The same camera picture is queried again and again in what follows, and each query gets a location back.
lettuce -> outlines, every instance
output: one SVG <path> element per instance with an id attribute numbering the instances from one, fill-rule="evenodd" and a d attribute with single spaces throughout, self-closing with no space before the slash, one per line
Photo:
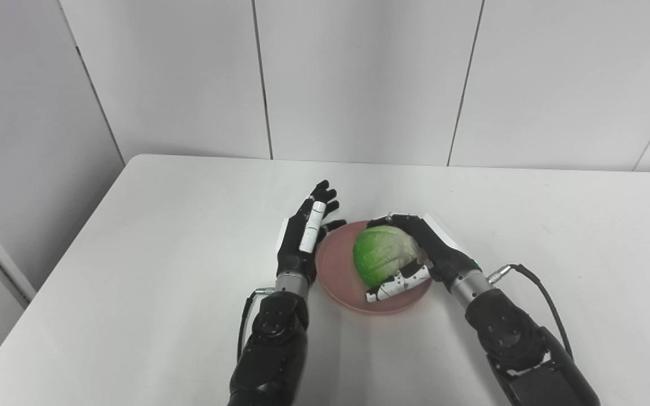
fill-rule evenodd
<path id="1" fill-rule="evenodd" d="M 405 231 L 391 226 L 366 228 L 355 240 L 353 262 L 369 288 L 418 257 L 418 244 Z"/>

robotic hand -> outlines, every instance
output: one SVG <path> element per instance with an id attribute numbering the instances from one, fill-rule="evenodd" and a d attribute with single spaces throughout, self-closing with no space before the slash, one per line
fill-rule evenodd
<path id="1" fill-rule="evenodd" d="M 513 406 L 599 406 L 600 401 L 573 362 L 555 306 L 538 278 L 523 265 L 507 265 L 486 278 L 477 262 L 431 216 L 389 215 L 368 227 L 395 226 L 410 234 L 428 259 L 416 259 L 366 293 L 377 301 L 402 293 L 432 277 L 446 285 L 465 308 L 500 387 Z M 514 269 L 535 282 L 553 311 L 564 347 L 543 326 L 493 287 Z"/>
<path id="2" fill-rule="evenodd" d="M 290 406 L 295 399 L 307 355 L 309 314 L 306 299 L 315 280 L 314 251 L 329 231 L 344 226 L 322 219 L 340 206 L 327 180 L 318 183 L 297 212 L 287 219 L 278 251 L 274 288 L 260 304 L 252 334 L 230 380 L 229 406 Z M 253 295 L 243 312 L 249 311 Z"/>

